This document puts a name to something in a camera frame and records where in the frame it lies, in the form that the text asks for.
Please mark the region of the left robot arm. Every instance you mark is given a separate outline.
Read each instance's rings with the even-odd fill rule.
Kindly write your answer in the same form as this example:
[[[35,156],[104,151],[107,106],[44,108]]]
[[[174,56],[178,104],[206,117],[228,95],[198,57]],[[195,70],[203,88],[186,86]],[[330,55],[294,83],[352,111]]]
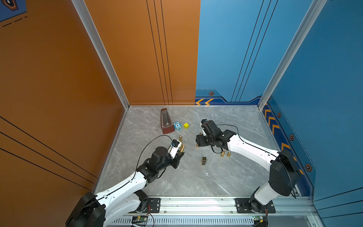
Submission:
[[[157,147],[130,177],[97,194],[84,194],[66,220],[67,227],[107,227],[130,212],[147,212],[147,185],[160,178],[169,167],[177,168],[184,146]]]

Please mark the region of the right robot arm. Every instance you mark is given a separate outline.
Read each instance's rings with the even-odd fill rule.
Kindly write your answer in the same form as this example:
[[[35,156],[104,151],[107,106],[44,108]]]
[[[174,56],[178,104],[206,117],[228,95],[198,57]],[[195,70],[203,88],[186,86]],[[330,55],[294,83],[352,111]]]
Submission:
[[[223,152],[237,153],[269,172],[268,181],[258,187],[249,198],[252,212],[264,212],[267,205],[279,196],[296,196],[294,187],[303,172],[290,151],[265,148],[242,138],[237,132],[222,131],[212,120],[203,119],[200,125],[203,133],[196,136],[199,147],[217,147]]]

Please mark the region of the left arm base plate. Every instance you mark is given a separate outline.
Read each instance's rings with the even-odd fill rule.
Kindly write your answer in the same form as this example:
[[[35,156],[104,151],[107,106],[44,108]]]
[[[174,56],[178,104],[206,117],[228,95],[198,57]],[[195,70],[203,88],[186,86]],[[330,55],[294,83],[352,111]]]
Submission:
[[[160,204],[161,198],[158,197],[149,197],[147,200],[140,201],[139,199],[136,200],[137,205],[136,207],[132,206],[131,208],[127,209],[127,214],[129,213],[159,213],[160,212]]]

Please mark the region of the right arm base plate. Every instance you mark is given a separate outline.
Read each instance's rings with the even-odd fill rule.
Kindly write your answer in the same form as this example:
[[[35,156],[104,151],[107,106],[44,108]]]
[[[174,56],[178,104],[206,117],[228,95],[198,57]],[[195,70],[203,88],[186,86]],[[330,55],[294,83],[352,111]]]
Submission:
[[[255,202],[251,203],[249,198],[236,198],[234,200],[234,202],[235,202],[235,206],[237,209],[237,213],[240,213],[240,214],[241,213],[265,214],[266,211],[268,214],[276,213],[276,209],[275,209],[275,205],[274,205],[273,201],[270,201],[266,205],[258,205]]]

